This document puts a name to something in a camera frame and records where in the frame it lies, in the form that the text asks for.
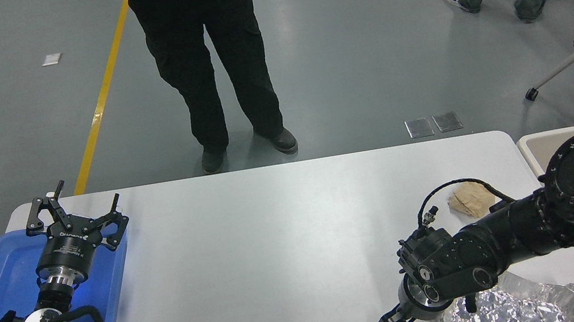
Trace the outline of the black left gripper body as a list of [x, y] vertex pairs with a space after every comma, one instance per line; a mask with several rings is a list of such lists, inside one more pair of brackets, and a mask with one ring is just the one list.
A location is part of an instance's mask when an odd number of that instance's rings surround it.
[[87, 275], [101, 241], [101, 231], [91, 227], [91, 218], [71, 218], [71, 228], [60, 221], [47, 228], [47, 240], [39, 258], [36, 273], [47, 279], [61, 267], [78, 275]]

